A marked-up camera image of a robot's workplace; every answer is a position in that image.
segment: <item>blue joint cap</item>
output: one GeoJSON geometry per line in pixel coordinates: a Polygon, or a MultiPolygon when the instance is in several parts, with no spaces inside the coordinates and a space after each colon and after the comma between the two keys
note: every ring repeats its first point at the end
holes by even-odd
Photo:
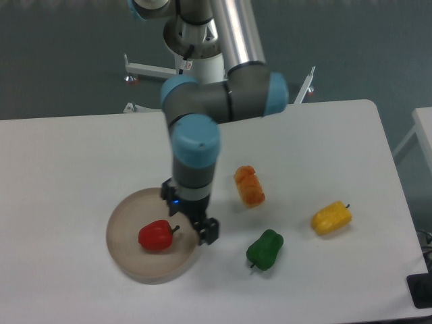
{"type": "Polygon", "coordinates": [[[187,167],[209,167],[221,150],[219,127],[209,116],[186,115],[175,123],[171,145],[174,156],[187,167]]]}
{"type": "Polygon", "coordinates": [[[146,20],[140,16],[140,14],[136,11],[134,4],[132,3],[133,0],[128,0],[128,6],[130,13],[132,14],[132,17],[134,17],[135,20],[140,20],[141,22],[145,22],[146,20]]]}
{"type": "Polygon", "coordinates": [[[264,116],[281,113],[288,104],[288,87],[285,78],[280,73],[270,74],[269,93],[265,103],[264,116]]]}
{"type": "Polygon", "coordinates": [[[168,97],[169,93],[177,88],[179,85],[184,83],[196,83],[198,84],[198,80],[192,76],[185,76],[184,74],[180,74],[178,76],[173,76],[169,78],[162,84],[161,89],[161,106],[163,109],[163,104],[165,103],[165,99],[168,97]]]}

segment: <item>silver metal tube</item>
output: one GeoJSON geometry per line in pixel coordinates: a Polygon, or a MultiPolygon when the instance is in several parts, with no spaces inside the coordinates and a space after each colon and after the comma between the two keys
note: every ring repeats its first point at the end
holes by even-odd
{"type": "Polygon", "coordinates": [[[248,62],[265,63],[250,0],[211,0],[211,9],[226,70],[248,62]]]}

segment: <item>red bell pepper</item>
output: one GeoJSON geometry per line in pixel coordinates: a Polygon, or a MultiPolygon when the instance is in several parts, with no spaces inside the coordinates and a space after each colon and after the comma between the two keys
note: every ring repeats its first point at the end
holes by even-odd
{"type": "Polygon", "coordinates": [[[138,242],[150,251],[160,251],[173,244],[173,233],[180,229],[177,225],[173,229],[168,221],[161,219],[144,226],[138,234],[138,242]]]}

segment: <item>metal stand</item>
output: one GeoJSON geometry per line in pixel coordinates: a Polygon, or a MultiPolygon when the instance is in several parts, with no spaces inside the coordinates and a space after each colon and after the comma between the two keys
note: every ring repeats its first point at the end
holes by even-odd
{"type": "Polygon", "coordinates": [[[128,56],[124,54],[124,63],[128,75],[125,77],[127,83],[134,82],[135,76],[150,76],[160,79],[168,79],[175,76],[177,72],[174,69],[167,69],[166,67],[129,63],[128,56]]]}
{"type": "Polygon", "coordinates": [[[154,113],[157,111],[161,111],[160,109],[152,109],[152,108],[146,108],[143,106],[135,105],[135,103],[132,101],[131,103],[128,103],[126,107],[124,107],[123,112],[124,113],[154,113]]]}
{"type": "Polygon", "coordinates": [[[312,70],[310,71],[310,74],[306,77],[306,79],[304,79],[303,85],[300,88],[300,92],[297,94],[296,100],[294,101],[294,103],[302,103],[304,100],[304,96],[306,96],[306,94],[311,94],[314,91],[313,86],[311,86],[312,84],[312,80],[313,80],[313,72],[315,71],[315,66],[312,67],[312,70]]]}

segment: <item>pepper stem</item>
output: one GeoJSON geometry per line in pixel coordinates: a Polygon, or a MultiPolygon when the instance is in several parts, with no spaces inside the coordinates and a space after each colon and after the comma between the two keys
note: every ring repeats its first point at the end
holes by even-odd
{"type": "Polygon", "coordinates": [[[174,234],[175,231],[179,230],[180,226],[176,225],[173,229],[171,229],[171,234],[174,234]]]}

